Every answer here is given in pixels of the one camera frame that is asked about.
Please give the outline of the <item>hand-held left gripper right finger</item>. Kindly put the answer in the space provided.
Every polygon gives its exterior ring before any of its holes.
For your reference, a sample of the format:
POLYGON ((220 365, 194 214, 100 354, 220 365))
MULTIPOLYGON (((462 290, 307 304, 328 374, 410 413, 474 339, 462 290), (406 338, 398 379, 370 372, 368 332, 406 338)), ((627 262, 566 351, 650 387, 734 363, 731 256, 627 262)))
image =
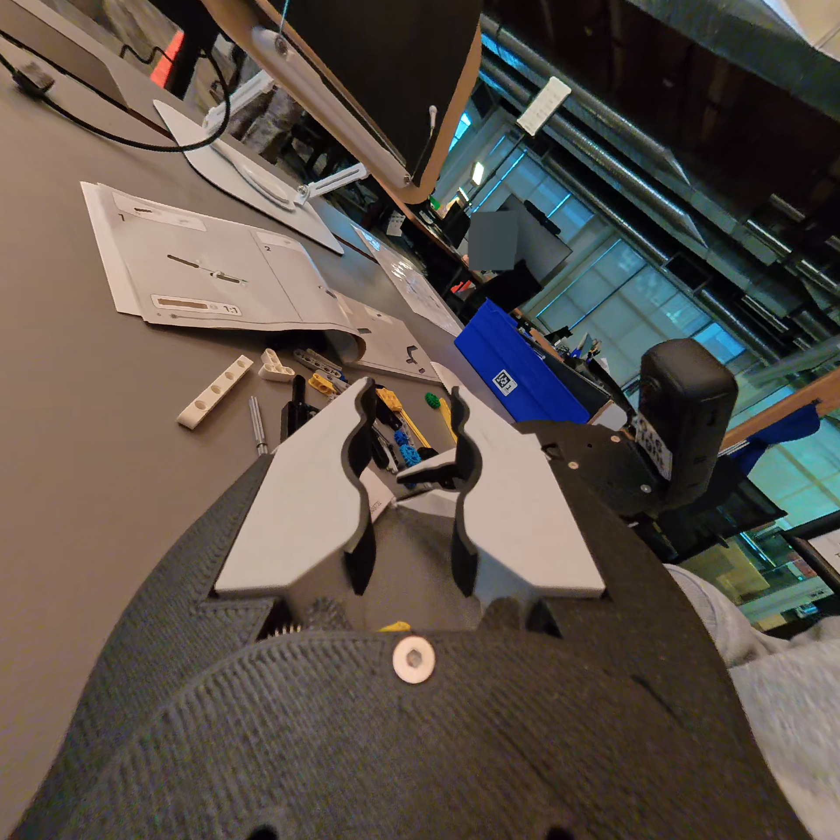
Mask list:
POLYGON ((451 542, 461 593, 480 601, 602 596, 602 575, 536 435, 463 386, 450 405, 464 481, 451 542))

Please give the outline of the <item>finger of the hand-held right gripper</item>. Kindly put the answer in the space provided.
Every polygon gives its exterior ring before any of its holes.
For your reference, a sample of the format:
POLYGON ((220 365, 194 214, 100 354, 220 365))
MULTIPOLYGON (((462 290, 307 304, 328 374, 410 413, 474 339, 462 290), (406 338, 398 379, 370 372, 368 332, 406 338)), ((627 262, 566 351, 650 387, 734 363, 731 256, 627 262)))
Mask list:
POLYGON ((420 516, 454 520, 459 494, 455 490, 425 490, 393 502, 395 510, 411 511, 420 516))
POLYGON ((463 482, 456 463, 456 452, 446 451, 419 464, 400 471, 396 482, 403 486, 435 485, 445 490, 456 490, 463 482))

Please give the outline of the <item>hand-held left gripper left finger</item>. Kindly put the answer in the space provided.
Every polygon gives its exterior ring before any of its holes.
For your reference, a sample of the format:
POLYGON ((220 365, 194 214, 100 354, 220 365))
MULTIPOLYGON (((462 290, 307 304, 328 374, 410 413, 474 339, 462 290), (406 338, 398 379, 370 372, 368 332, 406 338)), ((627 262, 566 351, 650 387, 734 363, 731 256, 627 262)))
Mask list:
POLYGON ((361 596, 375 567, 370 499, 375 384, 353 383, 281 443, 217 577, 218 595, 274 595, 295 614, 361 596))

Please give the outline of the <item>yellow lego axle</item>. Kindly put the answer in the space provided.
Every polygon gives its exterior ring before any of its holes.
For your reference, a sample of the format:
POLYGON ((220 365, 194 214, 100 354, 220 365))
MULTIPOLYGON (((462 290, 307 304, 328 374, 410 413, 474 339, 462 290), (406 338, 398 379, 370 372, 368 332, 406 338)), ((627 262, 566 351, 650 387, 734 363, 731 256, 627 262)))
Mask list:
POLYGON ((403 408, 395 409, 394 414, 402 420, 404 430, 410 435, 415 445, 418 445, 420 448, 431 448, 425 436, 419 431, 418 427, 403 408))

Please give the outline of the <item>white lego beam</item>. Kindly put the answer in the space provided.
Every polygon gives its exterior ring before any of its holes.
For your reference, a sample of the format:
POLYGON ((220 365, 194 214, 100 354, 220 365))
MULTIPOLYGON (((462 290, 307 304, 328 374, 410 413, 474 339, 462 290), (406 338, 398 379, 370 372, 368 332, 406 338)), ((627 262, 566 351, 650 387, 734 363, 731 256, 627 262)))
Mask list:
POLYGON ((244 355, 239 356, 195 400, 181 411, 176 418, 176 422, 187 429, 195 429, 242 379, 252 365, 253 361, 250 358, 244 355))

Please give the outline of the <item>thick grey lego beam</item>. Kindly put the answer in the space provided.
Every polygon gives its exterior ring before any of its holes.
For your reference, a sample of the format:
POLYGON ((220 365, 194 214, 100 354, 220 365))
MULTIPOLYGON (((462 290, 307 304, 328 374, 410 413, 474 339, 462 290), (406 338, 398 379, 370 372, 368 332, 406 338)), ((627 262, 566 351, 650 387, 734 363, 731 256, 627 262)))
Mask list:
POLYGON ((343 371, 338 365, 312 350, 295 349, 292 351, 292 356, 310 371, 320 372, 328 378, 344 381, 343 371))

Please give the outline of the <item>white cardboard box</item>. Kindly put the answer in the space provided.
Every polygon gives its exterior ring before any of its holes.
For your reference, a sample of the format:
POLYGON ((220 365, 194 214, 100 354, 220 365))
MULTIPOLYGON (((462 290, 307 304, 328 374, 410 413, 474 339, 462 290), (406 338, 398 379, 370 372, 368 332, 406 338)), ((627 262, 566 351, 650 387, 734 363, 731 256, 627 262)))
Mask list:
POLYGON ((595 412, 587 424, 590 426, 606 427, 616 432, 630 424, 634 416, 635 410, 632 406, 626 407, 623 404, 616 403, 614 400, 610 400, 595 412))

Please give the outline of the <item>blue plastic bin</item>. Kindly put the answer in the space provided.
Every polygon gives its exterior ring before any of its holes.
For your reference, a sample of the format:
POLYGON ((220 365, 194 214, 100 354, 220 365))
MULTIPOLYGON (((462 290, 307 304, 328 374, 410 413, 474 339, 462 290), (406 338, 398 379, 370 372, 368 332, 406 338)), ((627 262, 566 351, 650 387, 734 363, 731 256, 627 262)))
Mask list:
POLYGON ((515 421, 589 422, 584 406, 493 301, 482 303, 455 347, 515 421))

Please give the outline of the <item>blue cloth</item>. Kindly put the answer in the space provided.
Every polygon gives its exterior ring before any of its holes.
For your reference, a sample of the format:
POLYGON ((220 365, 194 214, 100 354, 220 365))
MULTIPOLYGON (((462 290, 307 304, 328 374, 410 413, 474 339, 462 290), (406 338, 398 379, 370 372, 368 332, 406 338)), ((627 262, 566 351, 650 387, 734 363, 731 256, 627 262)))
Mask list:
POLYGON ((749 436, 743 446, 726 457, 746 476, 772 447, 814 435, 821 422, 816 402, 809 403, 749 436))

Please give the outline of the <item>white laminated sheet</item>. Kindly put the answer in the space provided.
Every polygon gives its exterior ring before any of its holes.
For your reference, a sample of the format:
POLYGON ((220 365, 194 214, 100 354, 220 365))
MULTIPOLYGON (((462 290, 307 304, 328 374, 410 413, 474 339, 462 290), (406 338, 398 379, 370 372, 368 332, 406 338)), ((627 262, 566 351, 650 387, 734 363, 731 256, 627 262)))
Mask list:
POLYGON ((458 337, 463 325, 413 263, 363 228, 355 224, 352 224, 352 228, 408 307, 454 338, 458 337))

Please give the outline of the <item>wooden beam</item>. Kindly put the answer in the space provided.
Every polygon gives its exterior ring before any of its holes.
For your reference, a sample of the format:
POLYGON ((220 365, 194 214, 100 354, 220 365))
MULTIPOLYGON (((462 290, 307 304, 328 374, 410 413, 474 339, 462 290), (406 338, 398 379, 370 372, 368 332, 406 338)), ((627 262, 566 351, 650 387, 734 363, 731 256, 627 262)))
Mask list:
POLYGON ((721 444, 721 455, 744 445, 751 436, 779 422, 804 406, 813 405, 816 414, 824 417, 839 407, 839 370, 809 383, 794 394, 765 408, 738 426, 727 431, 721 444))

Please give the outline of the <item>white instruction booklet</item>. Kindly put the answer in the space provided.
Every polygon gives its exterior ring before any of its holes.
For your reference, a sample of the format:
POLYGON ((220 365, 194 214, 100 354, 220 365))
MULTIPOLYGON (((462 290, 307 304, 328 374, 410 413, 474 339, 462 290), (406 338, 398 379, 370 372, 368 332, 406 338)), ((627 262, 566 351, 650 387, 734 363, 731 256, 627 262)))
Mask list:
POLYGON ((440 383, 398 317, 330 285, 297 240, 81 182, 117 312, 149 324, 315 333, 341 364, 440 383))

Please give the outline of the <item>person's grey jacket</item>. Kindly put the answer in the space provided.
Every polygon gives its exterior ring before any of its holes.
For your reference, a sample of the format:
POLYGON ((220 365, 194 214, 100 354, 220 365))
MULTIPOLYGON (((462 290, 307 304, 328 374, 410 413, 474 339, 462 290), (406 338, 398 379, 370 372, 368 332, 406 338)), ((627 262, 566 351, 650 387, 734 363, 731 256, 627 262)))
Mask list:
POLYGON ((790 640, 755 629, 713 585, 666 570, 717 647, 753 736, 813 838, 839 838, 839 618, 790 640))

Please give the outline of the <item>white monitor stand base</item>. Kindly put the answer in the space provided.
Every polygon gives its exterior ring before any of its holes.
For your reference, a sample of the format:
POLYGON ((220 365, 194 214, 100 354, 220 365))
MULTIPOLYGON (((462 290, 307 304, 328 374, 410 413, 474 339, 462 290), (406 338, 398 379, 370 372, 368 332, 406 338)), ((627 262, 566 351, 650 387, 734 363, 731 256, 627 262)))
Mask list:
POLYGON ((276 169, 252 161, 228 142, 216 140, 184 156, 202 178, 223 193, 276 220, 338 256, 343 247, 318 212, 297 202, 298 189, 284 182, 276 169))

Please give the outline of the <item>white rectangular panel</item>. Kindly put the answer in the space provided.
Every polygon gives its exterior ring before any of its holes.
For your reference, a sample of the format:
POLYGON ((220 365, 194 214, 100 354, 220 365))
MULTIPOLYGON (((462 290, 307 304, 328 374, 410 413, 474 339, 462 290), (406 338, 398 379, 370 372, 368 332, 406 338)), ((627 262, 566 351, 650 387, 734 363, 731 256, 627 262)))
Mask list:
POLYGON ((519 115, 517 125, 521 131, 534 137, 572 92, 573 89, 564 81, 551 76, 519 115))

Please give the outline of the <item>black monitor with wooden trim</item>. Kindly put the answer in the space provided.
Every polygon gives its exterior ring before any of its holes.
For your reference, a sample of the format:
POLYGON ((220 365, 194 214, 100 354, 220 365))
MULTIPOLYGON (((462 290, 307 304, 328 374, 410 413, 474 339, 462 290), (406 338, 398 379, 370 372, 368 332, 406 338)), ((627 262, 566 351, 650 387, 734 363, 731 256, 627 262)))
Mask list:
POLYGON ((478 78, 481 1, 204 1, 395 200, 434 191, 478 78))

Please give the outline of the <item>grey flat box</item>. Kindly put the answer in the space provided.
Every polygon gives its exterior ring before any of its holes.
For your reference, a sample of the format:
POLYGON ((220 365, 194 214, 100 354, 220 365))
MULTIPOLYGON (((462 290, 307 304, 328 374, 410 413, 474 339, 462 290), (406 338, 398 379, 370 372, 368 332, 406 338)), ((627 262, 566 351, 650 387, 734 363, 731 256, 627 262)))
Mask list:
POLYGON ((99 57, 16 2, 1 2, 1 36, 158 133, 165 133, 156 122, 129 107, 109 67, 99 57))

